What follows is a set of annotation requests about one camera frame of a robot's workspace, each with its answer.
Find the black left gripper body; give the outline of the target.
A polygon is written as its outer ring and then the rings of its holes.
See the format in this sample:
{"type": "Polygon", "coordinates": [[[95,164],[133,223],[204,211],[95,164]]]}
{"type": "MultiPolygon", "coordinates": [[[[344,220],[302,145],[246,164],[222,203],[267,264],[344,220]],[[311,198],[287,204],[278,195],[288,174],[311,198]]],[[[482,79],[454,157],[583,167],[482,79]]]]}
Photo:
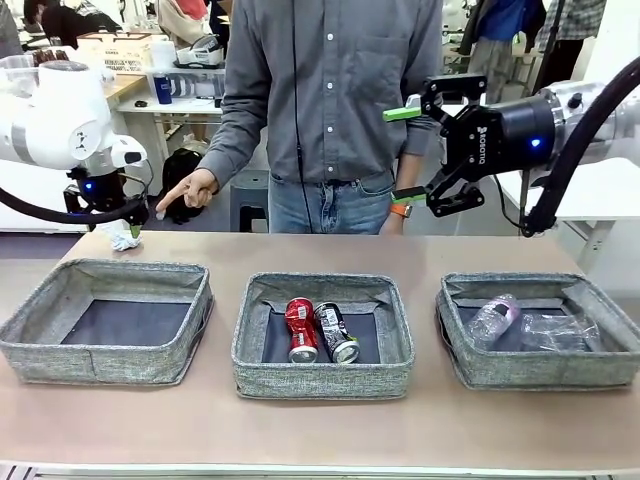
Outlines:
{"type": "Polygon", "coordinates": [[[125,213],[119,219],[129,224],[145,224],[148,220],[148,187],[142,179],[126,174],[123,168],[94,176],[84,168],[74,168],[69,178],[76,182],[75,187],[69,187],[70,214],[110,214],[124,209],[125,213]],[[142,191],[133,196],[126,195],[127,180],[138,183],[142,191]]]}

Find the person's right hand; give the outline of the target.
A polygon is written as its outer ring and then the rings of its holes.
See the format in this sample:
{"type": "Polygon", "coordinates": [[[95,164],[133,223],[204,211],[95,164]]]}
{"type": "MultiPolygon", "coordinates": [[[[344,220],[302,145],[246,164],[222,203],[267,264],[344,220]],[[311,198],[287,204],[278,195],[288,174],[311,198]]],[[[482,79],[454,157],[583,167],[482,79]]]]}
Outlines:
{"type": "Polygon", "coordinates": [[[218,189],[218,181],[209,170],[196,169],[164,195],[156,205],[156,213],[164,215],[167,208],[179,198],[189,208],[205,207],[218,189]]]}

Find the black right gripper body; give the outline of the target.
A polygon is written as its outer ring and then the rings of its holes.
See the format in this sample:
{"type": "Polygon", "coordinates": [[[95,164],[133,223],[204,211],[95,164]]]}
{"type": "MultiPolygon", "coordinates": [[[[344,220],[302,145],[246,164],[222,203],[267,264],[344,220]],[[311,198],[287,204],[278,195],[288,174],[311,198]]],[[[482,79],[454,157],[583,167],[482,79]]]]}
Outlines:
{"type": "Polygon", "coordinates": [[[445,124],[446,174],[489,176],[544,166],[553,153],[556,126],[542,96],[464,107],[445,124]]]}

